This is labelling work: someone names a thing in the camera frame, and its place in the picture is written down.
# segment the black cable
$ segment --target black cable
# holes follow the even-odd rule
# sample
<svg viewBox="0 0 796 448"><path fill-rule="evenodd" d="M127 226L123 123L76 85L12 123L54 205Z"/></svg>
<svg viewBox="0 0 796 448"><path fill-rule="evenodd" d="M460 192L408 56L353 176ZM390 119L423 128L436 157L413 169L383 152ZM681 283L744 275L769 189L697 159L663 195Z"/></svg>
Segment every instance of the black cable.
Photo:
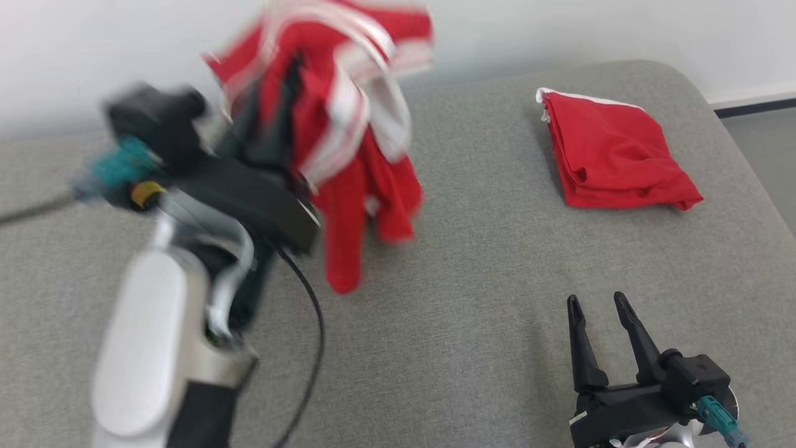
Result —
<svg viewBox="0 0 796 448"><path fill-rule="evenodd" d="M35 206L26 207L21 210L9 212L0 215L0 226L8 226L17 222L25 221L26 219L38 218L54 211L63 210L72 204L77 203L77 198L74 194L66 193L61 196L50 199L49 201L42 202Z"/></svg>
<svg viewBox="0 0 796 448"><path fill-rule="evenodd" d="M299 267L281 247L277 247L276 250L279 252L279 256L287 263L287 265L291 267L291 269L293 269L296 277L298 277L298 279L304 285L306 293L310 295L312 306L315 307L315 314L318 315L318 354L315 355L315 365L312 367L312 373L310 373L310 379L307 381L306 388L304 389L304 396L301 399L301 403L298 404L298 409L296 409L295 414L293 414L293 419L291 419L290 424L287 426L287 428L285 428L285 432L282 433L282 437L280 437L279 441L274 444L274 448L283 448L287 444L287 440L293 434L293 431L299 425L299 421L301 421L301 417L304 415L306 406L310 402L310 397L312 397L312 391L315 389L315 383L318 381L318 373L321 371L321 362L323 360L323 348L326 346L326 330L323 326L321 305L318 303L318 298L315 296L315 291L312 290L310 282L306 279L306 277L304 277L304 273L301 272Z"/></svg>

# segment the red and white garment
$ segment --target red and white garment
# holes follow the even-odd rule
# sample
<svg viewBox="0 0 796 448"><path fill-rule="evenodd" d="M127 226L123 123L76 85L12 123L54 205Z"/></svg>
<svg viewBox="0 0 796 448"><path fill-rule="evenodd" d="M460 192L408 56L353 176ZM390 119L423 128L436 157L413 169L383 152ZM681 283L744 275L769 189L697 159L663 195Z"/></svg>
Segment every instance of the red and white garment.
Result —
<svg viewBox="0 0 796 448"><path fill-rule="evenodd" d="M302 88L293 109L294 161L326 218L326 276L346 293L360 277L365 204L388 241L413 238L410 217L423 192L407 156L412 125L395 75L431 63L431 20L416 6L280 2L243 37L208 60L234 111L260 81L271 118L280 81L300 55Z"/></svg>
<svg viewBox="0 0 796 448"><path fill-rule="evenodd" d="M644 109L549 88L537 90L537 102L545 107L542 120L569 206L688 210L702 200Z"/></svg>

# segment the white wall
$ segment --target white wall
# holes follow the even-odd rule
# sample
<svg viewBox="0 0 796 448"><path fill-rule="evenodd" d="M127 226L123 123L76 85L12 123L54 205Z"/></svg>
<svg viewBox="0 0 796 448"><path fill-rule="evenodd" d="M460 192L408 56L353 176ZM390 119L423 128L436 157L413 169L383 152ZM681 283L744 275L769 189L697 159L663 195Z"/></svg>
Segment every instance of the white wall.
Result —
<svg viewBox="0 0 796 448"><path fill-rule="evenodd" d="M201 62L263 0L14 0L0 14L0 139L100 126L133 80L215 94ZM793 0L428 0L437 69L421 82L644 58L717 107L796 97Z"/></svg>

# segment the teal connector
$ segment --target teal connector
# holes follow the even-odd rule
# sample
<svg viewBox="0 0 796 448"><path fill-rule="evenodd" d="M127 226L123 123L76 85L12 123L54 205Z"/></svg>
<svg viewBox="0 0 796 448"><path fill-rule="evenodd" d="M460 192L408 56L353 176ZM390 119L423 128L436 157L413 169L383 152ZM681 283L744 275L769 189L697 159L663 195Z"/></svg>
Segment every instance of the teal connector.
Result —
<svg viewBox="0 0 796 448"><path fill-rule="evenodd" d="M738 428L735 420L724 406L710 395L699 400L696 412L710 426L716 428L724 436L724 441L730 448L751 448L749 434Z"/></svg>
<svg viewBox="0 0 796 448"><path fill-rule="evenodd" d="M158 169L159 161L149 147L135 137L123 137L119 146L93 160L88 173L74 187L78 198L90 199L140 182Z"/></svg>

